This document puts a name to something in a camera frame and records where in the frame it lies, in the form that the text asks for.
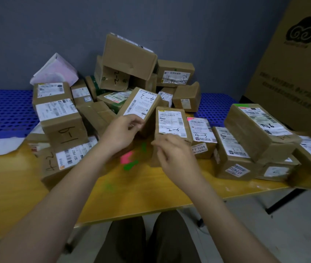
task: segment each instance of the right hand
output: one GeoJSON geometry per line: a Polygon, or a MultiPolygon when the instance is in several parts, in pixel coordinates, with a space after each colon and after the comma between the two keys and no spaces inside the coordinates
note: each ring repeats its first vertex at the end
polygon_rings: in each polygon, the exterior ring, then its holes
{"type": "Polygon", "coordinates": [[[151,144],[157,147],[163,171],[181,190],[187,191],[194,182],[202,178],[191,147],[181,137],[173,134],[159,135],[151,144]]]}

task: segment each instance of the yellow table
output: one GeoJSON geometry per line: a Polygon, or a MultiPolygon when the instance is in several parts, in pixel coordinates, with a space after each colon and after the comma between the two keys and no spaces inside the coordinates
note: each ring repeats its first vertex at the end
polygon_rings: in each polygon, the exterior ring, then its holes
{"type": "MultiPolygon", "coordinates": [[[[126,171],[119,159],[106,164],[107,175],[98,179],[79,217],[77,226],[184,208],[191,200],[163,173],[148,166],[153,148],[150,139],[136,141],[132,159],[138,164],[126,171]]],[[[217,179],[211,160],[198,160],[202,173],[224,199],[287,188],[285,183],[217,179]]],[[[39,162],[26,144],[0,156],[0,239],[27,214],[48,190],[40,182],[39,162]]]]}

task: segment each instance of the person's hand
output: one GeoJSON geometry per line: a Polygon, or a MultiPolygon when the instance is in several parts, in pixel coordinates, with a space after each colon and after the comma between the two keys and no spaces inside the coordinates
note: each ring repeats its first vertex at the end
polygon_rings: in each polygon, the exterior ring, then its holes
{"type": "Polygon", "coordinates": [[[185,193],[198,179],[202,179],[197,159],[181,137],[159,135],[151,144],[157,147],[158,159],[165,174],[185,193]]]}
{"type": "Polygon", "coordinates": [[[131,144],[144,123],[144,120],[135,114],[120,116],[110,123],[98,143],[105,147],[106,152],[114,155],[131,144]]]}

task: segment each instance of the person's arm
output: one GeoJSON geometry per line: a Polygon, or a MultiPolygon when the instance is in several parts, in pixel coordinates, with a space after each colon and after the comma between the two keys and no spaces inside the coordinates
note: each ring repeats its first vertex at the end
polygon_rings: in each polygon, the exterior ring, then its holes
{"type": "Polygon", "coordinates": [[[276,263],[273,254],[228,210],[201,175],[192,150],[179,137],[162,135],[152,142],[166,175],[192,200],[225,263],[276,263]]]}
{"type": "Polygon", "coordinates": [[[98,144],[1,240],[0,262],[56,262],[101,168],[132,142],[143,123],[134,114],[115,119],[98,144]]]}

